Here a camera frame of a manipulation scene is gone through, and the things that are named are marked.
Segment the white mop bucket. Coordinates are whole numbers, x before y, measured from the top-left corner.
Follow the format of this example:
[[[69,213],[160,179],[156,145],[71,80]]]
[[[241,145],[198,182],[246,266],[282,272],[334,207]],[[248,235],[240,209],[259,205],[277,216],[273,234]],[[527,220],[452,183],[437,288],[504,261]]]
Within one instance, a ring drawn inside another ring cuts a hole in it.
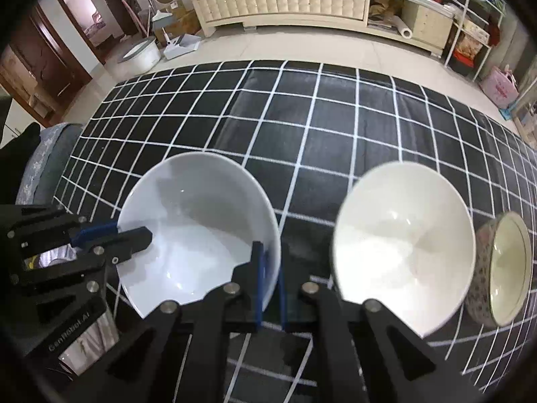
[[[134,43],[117,63],[124,73],[136,76],[151,70],[161,60],[161,57],[156,37],[146,37]]]

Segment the white bowl red figures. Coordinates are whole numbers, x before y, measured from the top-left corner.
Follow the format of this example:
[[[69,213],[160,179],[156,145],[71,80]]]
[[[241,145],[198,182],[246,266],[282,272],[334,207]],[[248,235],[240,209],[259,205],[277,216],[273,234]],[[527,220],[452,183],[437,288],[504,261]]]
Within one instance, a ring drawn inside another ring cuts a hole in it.
[[[267,307],[281,263],[280,230],[257,179],[222,155],[189,152],[155,165],[129,192],[117,227],[147,228],[150,245],[117,267],[137,314],[165,300],[185,305],[232,279],[263,245],[262,305]]]

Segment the cream tufted tv cabinet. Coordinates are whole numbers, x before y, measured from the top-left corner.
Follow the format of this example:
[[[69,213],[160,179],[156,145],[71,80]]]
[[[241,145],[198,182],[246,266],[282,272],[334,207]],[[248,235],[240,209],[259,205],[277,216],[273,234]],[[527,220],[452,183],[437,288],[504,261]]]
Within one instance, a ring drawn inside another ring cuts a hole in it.
[[[450,35],[453,13],[432,0],[192,0],[206,37],[217,27],[323,27],[357,32],[416,46],[439,56]],[[390,18],[411,30],[403,38]]]

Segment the cream white bowl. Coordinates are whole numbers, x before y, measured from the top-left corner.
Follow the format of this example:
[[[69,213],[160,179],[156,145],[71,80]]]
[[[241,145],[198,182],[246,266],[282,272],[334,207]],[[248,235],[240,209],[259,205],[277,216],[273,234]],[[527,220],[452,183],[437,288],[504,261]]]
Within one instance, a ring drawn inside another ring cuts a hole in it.
[[[472,282],[475,233],[460,193],[418,163],[372,168],[340,207],[332,273],[348,302],[376,299],[421,337],[460,308]]]

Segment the small patterned bowl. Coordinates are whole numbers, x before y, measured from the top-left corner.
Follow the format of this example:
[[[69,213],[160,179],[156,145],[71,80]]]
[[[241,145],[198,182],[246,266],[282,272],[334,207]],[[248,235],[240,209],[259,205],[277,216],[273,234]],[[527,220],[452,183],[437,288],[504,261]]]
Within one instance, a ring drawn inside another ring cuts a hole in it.
[[[465,308],[482,326],[507,326],[522,310],[532,281],[528,228],[518,213],[504,212],[483,224],[475,239],[475,267]]]

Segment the grey floral sofa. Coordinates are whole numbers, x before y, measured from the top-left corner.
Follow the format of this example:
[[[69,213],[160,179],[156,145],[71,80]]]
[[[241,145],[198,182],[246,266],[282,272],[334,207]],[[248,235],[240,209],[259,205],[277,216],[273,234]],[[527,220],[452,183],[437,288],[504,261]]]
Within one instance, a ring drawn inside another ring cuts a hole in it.
[[[30,156],[15,202],[18,205],[50,205],[83,126],[61,123],[40,133],[40,143]]]

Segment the white dustpan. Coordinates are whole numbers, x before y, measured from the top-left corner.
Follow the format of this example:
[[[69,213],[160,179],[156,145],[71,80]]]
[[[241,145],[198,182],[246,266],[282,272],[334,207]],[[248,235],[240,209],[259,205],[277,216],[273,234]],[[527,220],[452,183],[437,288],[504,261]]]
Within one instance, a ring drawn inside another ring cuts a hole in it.
[[[164,57],[171,60],[176,57],[197,51],[201,38],[196,35],[183,34],[172,39],[164,49]]]

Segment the pink gift bag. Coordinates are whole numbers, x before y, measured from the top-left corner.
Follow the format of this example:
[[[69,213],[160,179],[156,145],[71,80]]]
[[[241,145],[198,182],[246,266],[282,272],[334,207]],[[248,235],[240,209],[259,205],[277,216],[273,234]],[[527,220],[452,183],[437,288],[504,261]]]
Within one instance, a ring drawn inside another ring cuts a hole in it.
[[[517,81],[508,65],[504,69],[497,66],[491,68],[480,87],[498,108],[508,108],[519,95]]]

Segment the white metal shelf rack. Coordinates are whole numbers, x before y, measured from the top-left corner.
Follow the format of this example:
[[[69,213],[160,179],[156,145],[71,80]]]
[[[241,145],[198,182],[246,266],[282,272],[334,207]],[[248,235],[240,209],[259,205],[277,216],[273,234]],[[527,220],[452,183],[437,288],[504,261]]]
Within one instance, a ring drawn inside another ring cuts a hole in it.
[[[445,65],[476,81],[500,42],[505,0],[441,0],[454,11]]]

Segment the white paper roll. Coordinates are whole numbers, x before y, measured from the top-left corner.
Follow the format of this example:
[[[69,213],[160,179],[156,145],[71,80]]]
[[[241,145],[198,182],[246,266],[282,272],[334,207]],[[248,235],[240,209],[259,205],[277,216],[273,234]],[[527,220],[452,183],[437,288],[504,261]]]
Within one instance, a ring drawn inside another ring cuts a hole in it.
[[[398,30],[399,34],[407,39],[407,40],[410,40],[412,39],[412,30],[396,15],[393,15],[391,18],[390,18],[390,23],[394,25],[394,27],[396,27],[396,29]]]

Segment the black white grid tablecloth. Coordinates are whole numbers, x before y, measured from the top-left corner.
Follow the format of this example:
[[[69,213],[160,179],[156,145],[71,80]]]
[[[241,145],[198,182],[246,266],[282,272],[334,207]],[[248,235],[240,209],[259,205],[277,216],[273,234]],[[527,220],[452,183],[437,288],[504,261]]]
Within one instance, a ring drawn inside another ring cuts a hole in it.
[[[333,64],[253,60],[195,64],[117,83],[90,118],[55,189],[55,202],[91,221],[117,219],[133,186],[160,161],[189,151],[234,160],[263,186],[284,257],[332,287],[330,243],[340,205],[366,172],[411,161],[439,172],[476,230],[518,212],[536,247],[536,150],[494,118],[427,87]],[[476,324],[461,308],[431,347],[485,401],[523,372],[536,340],[533,280],[514,323]],[[320,402],[310,336],[279,323],[278,300],[259,331],[229,342],[223,402]]]

